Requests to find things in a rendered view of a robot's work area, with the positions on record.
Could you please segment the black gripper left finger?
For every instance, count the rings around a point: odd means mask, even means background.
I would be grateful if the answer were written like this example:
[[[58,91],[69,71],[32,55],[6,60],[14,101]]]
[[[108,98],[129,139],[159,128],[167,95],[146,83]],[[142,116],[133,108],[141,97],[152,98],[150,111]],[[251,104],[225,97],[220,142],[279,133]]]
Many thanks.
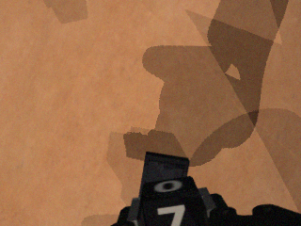
[[[141,197],[133,198],[131,206],[121,209],[117,223],[111,226],[145,226],[140,199]]]

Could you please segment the black number cube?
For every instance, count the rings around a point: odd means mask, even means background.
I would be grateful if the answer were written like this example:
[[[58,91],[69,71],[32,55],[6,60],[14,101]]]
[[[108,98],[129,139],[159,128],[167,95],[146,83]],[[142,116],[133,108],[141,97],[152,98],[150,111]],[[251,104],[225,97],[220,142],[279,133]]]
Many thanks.
[[[140,204],[145,226],[202,226],[199,192],[191,176],[145,183]]]

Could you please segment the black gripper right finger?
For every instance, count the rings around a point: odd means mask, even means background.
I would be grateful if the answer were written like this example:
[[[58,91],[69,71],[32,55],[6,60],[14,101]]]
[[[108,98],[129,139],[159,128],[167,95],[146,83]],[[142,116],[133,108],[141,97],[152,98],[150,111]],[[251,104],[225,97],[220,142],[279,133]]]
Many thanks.
[[[242,216],[221,195],[210,195],[207,187],[198,192],[202,226],[301,226],[301,214],[274,204],[255,206],[252,215]]]

